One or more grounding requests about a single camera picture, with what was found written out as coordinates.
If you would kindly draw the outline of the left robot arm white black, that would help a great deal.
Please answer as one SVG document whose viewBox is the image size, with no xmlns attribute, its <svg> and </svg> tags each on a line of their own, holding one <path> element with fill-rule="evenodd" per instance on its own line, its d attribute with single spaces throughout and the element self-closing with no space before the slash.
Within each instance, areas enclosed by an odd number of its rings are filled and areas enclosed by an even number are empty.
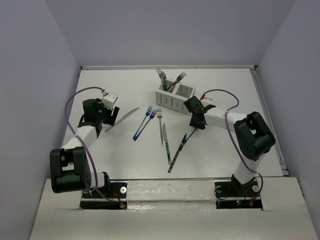
<svg viewBox="0 0 320 240">
<path fill-rule="evenodd" d="M 110 177 L 106 172 L 95 175 L 90 169 L 86 148 L 98 139 L 103 125 L 115 124 L 120 108 L 108 108 L 99 98 L 85 100 L 82 106 L 76 135 L 49 154 L 51 188 L 56 194 L 93 189 L 97 196 L 104 198 L 111 191 Z"/>
</svg>

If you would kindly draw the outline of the silver fork black riveted handle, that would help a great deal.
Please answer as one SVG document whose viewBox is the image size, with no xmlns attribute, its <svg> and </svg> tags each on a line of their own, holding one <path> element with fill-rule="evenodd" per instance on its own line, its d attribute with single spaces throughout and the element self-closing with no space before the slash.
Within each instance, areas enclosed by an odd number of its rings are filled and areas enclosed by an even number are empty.
<svg viewBox="0 0 320 240">
<path fill-rule="evenodd" d="M 187 73 L 185 73 L 184 71 L 178 75 L 178 77 L 176 78 L 175 82 L 168 88 L 168 92 L 172 93 L 175 86 L 187 75 Z"/>
</svg>

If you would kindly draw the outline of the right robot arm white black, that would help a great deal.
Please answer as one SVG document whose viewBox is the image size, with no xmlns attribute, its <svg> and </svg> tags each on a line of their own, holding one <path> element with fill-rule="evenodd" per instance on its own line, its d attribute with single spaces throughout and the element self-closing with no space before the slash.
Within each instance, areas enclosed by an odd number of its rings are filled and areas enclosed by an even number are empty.
<svg viewBox="0 0 320 240">
<path fill-rule="evenodd" d="M 276 143 L 275 137 L 259 112 L 234 113 L 204 105 L 196 96 L 185 101 L 184 106 L 191 113 L 189 125 L 196 129 L 215 126 L 227 130 L 230 140 L 240 157 L 240 163 L 231 176 L 230 190 L 235 196 L 242 196 L 258 173 L 262 158 Z"/>
</svg>

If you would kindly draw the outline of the silver fork teal marbled handle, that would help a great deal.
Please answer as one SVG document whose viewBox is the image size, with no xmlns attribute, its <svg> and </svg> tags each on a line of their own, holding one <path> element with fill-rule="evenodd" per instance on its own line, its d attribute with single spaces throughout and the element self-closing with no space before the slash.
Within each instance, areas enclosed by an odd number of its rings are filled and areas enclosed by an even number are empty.
<svg viewBox="0 0 320 240">
<path fill-rule="evenodd" d="M 158 76 L 159 76 L 159 78 L 161 80 L 162 88 L 163 88 L 163 81 L 164 81 L 164 79 L 163 79 L 163 71 L 160 68 L 156 68 L 155 70 L 156 70 L 156 72 L 157 72 L 157 74 L 158 74 Z"/>
</svg>

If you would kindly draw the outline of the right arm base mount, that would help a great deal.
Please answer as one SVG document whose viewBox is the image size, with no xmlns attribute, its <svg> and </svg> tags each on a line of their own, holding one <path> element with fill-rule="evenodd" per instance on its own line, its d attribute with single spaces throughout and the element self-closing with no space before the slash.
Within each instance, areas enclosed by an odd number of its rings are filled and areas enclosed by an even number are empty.
<svg viewBox="0 0 320 240">
<path fill-rule="evenodd" d="M 218 210 L 222 209 L 262 209 L 258 182 L 254 180 L 247 188 L 239 190 L 232 185 L 231 181 L 215 181 L 214 196 Z"/>
</svg>

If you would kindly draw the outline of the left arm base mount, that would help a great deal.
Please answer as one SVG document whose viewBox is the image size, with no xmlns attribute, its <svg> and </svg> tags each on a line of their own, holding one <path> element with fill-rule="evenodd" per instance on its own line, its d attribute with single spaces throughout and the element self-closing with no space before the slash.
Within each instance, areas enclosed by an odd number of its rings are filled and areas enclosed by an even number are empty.
<svg viewBox="0 0 320 240">
<path fill-rule="evenodd" d="M 105 187 L 96 190 L 83 191 L 79 207 L 83 210 L 126 210 L 127 209 L 127 181 L 111 181 L 110 190 Z"/>
</svg>

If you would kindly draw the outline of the silver fork pink handle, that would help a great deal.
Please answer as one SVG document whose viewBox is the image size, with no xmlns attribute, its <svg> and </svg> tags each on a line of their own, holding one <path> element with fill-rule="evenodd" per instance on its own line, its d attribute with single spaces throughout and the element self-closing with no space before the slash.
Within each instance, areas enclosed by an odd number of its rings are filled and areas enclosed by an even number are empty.
<svg viewBox="0 0 320 240">
<path fill-rule="evenodd" d="M 167 92 L 168 91 L 168 88 L 167 88 L 167 76 L 166 76 L 164 71 L 162 72 L 162 75 L 163 75 L 163 89 Z"/>
</svg>

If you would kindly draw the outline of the all blue fork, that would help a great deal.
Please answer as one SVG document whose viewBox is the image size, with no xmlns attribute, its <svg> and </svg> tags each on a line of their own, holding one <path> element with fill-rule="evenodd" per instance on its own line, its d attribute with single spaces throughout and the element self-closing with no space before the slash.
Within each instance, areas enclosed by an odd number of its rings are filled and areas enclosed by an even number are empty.
<svg viewBox="0 0 320 240">
<path fill-rule="evenodd" d="M 184 141 L 184 144 L 186 144 L 188 141 L 189 141 L 189 139 L 192 137 L 192 135 L 194 134 L 194 132 L 197 130 L 197 128 L 194 128 L 193 130 L 192 130 L 192 132 L 186 137 L 186 139 L 185 139 L 185 141 Z"/>
</svg>

